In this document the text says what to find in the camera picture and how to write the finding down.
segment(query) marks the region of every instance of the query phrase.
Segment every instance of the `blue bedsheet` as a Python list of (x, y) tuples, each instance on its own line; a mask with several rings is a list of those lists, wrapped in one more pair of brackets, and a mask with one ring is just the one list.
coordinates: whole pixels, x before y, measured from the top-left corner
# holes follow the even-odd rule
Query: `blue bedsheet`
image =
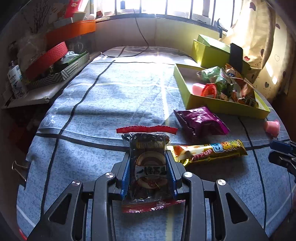
[[(135, 55), (143, 47), (117, 47), (110, 56)], [(29, 235), (55, 199), (74, 179), (96, 180), (122, 160), (127, 145), (118, 127), (168, 125), (178, 127), (172, 143), (188, 143), (173, 114), (184, 105), (173, 76), (174, 64), (197, 64), (184, 53), (150, 47), (135, 57), (99, 56), (74, 78), (47, 112), (29, 149), (31, 167), (26, 188), (19, 186), (17, 222)], [(267, 119), (279, 119), (271, 105)], [(291, 208), (294, 178), (286, 169), (268, 162), (272, 140), (263, 130), (264, 120), (218, 114), (229, 127), (227, 136), (207, 136), (199, 143), (240, 139), (248, 156), (191, 165), (187, 170), (202, 179), (225, 179), (245, 202), (266, 233), (283, 221)], [(289, 141), (280, 121), (279, 140)], [(184, 204), (149, 213), (123, 214), (114, 202), (117, 240), (180, 240)], [(87, 240), (90, 240), (89, 205)], [(210, 240), (210, 222), (207, 221)]]

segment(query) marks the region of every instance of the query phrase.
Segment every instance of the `green box lid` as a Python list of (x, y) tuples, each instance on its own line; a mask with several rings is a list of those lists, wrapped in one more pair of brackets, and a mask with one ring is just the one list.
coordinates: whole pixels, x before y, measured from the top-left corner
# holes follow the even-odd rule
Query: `green box lid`
[(214, 47), (214, 48), (220, 49), (220, 50), (230, 54), (230, 46), (225, 43), (222, 43), (216, 39), (199, 34), (197, 41), (206, 45), (206, 46)]

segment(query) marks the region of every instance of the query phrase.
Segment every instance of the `snack bag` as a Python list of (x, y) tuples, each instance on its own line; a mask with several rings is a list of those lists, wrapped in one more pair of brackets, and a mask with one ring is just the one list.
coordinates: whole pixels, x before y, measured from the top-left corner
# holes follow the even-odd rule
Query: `snack bag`
[(234, 67), (232, 67), (230, 64), (225, 65), (225, 72), (228, 74), (231, 78), (239, 78), (242, 79), (241, 74), (235, 70)]
[(246, 78), (244, 80), (232, 78), (232, 81), (234, 83), (234, 88), (237, 89), (237, 91), (235, 93), (233, 92), (231, 95), (233, 100), (240, 104), (258, 108), (259, 104), (256, 101), (252, 84)]
[(191, 110), (174, 110), (174, 113), (190, 138), (229, 133), (227, 126), (206, 106)]
[(171, 150), (175, 161), (181, 162), (184, 166), (190, 163), (248, 155), (240, 140), (194, 146), (168, 146), (167, 149)]
[(216, 66), (209, 69), (198, 71), (196, 74), (197, 74), (197, 79), (199, 81), (202, 81), (205, 84), (213, 84), (215, 83), (219, 73), (220, 73), (220, 67)]
[(124, 139), (128, 138), (130, 144), (130, 183), (123, 212), (146, 212), (179, 203), (168, 188), (165, 153), (170, 141), (165, 132), (176, 134), (177, 128), (130, 126), (116, 132), (126, 133)]
[(223, 68), (220, 69), (219, 76), (215, 81), (217, 88), (217, 98), (222, 100), (228, 100), (231, 97), (233, 84), (231, 78), (226, 74)]

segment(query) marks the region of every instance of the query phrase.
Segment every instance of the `orange shelf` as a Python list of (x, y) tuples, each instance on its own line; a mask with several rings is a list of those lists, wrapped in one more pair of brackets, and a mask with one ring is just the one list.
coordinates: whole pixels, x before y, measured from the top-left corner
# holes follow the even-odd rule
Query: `orange shelf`
[(94, 19), (70, 23), (46, 34), (47, 47), (52, 48), (68, 39), (95, 31), (96, 21)]

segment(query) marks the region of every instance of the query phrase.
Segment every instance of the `window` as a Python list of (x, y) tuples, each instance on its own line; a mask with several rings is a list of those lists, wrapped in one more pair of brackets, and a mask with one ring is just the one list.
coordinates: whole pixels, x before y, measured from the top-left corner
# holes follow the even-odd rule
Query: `window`
[(168, 0), (168, 15), (189, 18), (191, 0)]
[(139, 13), (140, 0), (117, 0), (116, 6), (117, 14)]
[(142, 0), (142, 13), (165, 14), (166, 0)]
[(124, 14), (136, 13), (137, 17), (145, 17), (147, 16), (146, 14), (155, 14), (156, 17), (173, 18), (182, 21), (189, 21), (191, 23), (195, 23), (196, 21), (196, 24), (202, 26), (208, 25), (209, 28), (212, 26), (216, 27), (216, 23), (219, 19), (220, 25), (227, 30), (231, 28), (232, 24), (236, 23), (242, 7), (242, 0), (90, 1), (97, 1), (97, 11), (101, 11), (103, 17), (112, 16), (112, 19), (119, 18), (119, 15)]

